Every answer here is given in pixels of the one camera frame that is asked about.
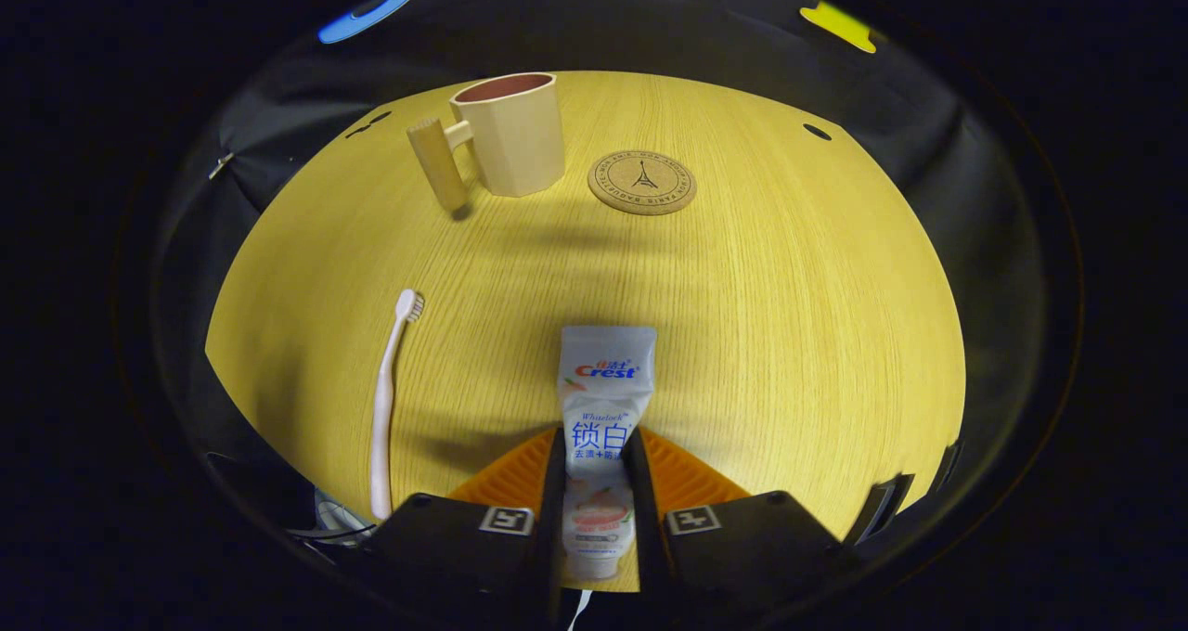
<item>wood grain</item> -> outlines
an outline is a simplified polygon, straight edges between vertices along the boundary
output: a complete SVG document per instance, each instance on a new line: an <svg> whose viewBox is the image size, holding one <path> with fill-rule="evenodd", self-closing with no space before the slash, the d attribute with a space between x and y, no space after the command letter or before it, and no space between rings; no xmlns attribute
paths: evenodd
<svg viewBox="0 0 1188 631"><path fill-rule="evenodd" d="M413 288L425 310L398 358L394 504L448 493L560 419L567 324L656 327L644 424L747 491L789 491L836 537L872 484L916 474L904 507L928 488L961 424L956 310L924 229L843 128L703 82L560 72L564 177L493 197L462 150L474 213L454 221L405 128L449 118L463 86L330 141L222 286L208 356L301 473L367 513L375 374ZM697 200L666 216L599 202L587 171L626 149L683 163ZM636 591L631 561L595 588Z"/></svg>

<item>blue sticker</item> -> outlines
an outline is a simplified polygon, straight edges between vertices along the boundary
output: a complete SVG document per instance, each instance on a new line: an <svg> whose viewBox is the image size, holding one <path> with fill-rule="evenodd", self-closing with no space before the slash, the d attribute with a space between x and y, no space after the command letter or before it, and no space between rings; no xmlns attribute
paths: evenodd
<svg viewBox="0 0 1188 631"><path fill-rule="evenodd" d="M334 44L336 42L342 42L343 39L350 39L368 27L383 21L383 19L388 18L393 12L400 8L400 6L407 5L410 0L384 0L375 5L373 10L366 13L355 14L354 11L347 12L343 17L335 19L330 25L322 27L317 32L317 39L322 44Z"/></svg>

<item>eiffel tower print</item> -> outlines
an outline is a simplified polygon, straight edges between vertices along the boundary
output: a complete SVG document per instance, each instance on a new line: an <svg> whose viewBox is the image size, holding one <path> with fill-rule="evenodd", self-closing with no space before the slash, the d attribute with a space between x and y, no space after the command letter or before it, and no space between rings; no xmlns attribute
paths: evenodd
<svg viewBox="0 0 1188 631"><path fill-rule="evenodd" d="M634 188L637 185L646 185L649 188L659 188L658 185L656 185L655 183L652 183L652 179L647 178L647 170L644 169L644 162L643 160L639 162L639 178L636 179L636 183L631 184L632 188Z"/></svg>

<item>mug handle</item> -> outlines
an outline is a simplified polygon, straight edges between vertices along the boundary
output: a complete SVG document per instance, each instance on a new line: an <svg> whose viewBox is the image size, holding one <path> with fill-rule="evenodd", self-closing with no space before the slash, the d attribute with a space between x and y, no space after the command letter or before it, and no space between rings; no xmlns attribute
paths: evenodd
<svg viewBox="0 0 1188 631"><path fill-rule="evenodd" d="M468 121L442 130L441 119L428 119L409 128L412 152L417 154L437 202L447 212L453 213L466 206L466 187L454 163L454 150L472 139L474 131Z"/></svg>

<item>toothpaste tube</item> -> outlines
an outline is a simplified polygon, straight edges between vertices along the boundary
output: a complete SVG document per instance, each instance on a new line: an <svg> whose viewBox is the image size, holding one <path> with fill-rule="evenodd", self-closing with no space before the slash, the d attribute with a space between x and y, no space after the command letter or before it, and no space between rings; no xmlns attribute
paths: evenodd
<svg viewBox="0 0 1188 631"><path fill-rule="evenodd" d="M557 396L564 419L565 498L562 544L570 575L614 576L636 537L623 448L655 389L656 330L567 327Z"/></svg>

